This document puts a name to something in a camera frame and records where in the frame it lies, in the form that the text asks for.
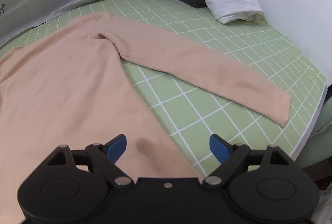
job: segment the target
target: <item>screw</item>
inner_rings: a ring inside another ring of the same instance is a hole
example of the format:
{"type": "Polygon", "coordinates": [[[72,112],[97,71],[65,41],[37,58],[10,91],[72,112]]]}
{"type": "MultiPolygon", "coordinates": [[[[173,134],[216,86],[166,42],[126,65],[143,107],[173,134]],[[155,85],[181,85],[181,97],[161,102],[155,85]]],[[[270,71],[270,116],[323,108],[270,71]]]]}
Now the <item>screw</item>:
{"type": "Polygon", "coordinates": [[[164,187],[167,189],[170,189],[172,186],[172,183],[164,183],[164,187]]]}
{"type": "Polygon", "coordinates": [[[205,182],[209,185],[218,185],[222,182],[222,179],[218,176],[209,176],[205,178],[205,182]]]}
{"type": "Polygon", "coordinates": [[[114,182],[117,185],[129,185],[132,182],[132,180],[127,176],[120,176],[115,178],[114,182]]]}

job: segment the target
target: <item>green grid tablecloth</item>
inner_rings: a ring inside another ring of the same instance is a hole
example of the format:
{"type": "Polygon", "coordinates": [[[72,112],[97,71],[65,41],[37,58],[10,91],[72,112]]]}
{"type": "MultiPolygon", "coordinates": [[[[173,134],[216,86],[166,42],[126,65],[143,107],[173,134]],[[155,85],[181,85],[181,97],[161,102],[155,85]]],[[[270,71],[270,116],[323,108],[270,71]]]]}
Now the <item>green grid tablecloth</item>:
{"type": "Polygon", "coordinates": [[[101,0],[25,32],[1,49],[0,56],[11,47],[22,47],[51,34],[74,17],[96,11],[108,11],[193,39],[254,68],[291,95],[290,121],[283,129],[237,103],[167,73],[123,60],[135,89],[202,175],[219,165],[209,149],[213,133],[254,149],[277,144],[289,155],[295,151],[317,110],[327,80],[289,38],[264,20],[223,25],[207,8],[195,9],[177,0],[101,0]]]}

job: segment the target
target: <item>peach long-sleeve shirt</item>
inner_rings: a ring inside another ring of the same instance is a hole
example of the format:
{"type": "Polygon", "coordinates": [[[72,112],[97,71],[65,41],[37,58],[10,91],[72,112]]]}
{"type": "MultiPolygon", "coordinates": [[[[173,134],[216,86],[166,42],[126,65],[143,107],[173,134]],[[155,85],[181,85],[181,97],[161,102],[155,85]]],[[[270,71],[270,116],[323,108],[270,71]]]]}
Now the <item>peach long-sleeve shirt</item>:
{"type": "Polygon", "coordinates": [[[0,60],[0,223],[19,223],[16,193],[59,144],[82,149],[127,136],[117,165],[130,177],[197,177],[122,69],[168,72],[281,126],[290,96],[231,57],[107,12],[78,17],[0,60]]]}

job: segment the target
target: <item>sleeve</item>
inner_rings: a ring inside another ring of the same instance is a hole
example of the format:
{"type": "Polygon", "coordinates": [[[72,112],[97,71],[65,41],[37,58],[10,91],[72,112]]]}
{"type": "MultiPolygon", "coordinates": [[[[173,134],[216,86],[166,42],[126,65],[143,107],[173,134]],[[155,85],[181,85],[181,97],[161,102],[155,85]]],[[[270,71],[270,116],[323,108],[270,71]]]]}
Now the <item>sleeve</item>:
{"type": "Polygon", "coordinates": [[[96,25],[129,62],[168,72],[286,126],[290,95],[237,60],[175,33],[107,12],[96,25]]]}

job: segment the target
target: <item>metal pin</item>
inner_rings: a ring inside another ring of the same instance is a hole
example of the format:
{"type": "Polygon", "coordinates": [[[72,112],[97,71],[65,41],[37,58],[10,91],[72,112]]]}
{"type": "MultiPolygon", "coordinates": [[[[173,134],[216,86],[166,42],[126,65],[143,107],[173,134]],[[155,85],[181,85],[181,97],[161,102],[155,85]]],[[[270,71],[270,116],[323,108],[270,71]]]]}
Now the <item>metal pin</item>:
{"type": "Polygon", "coordinates": [[[132,181],[127,176],[120,176],[120,177],[115,178],[114,182],[117,185],[129,185],[132,181]]]}
{"type": "Polygon", "coordinates": [[[218,185],[222,182],[222,179],[218,176],[209,176],[205,178],[205,182],[209,185],[218,185]]]}
{"type": "Polygon", "coordinates": [[[173,186],[172,183],[164,183],[164,187],[170,189],[173,186]]]}

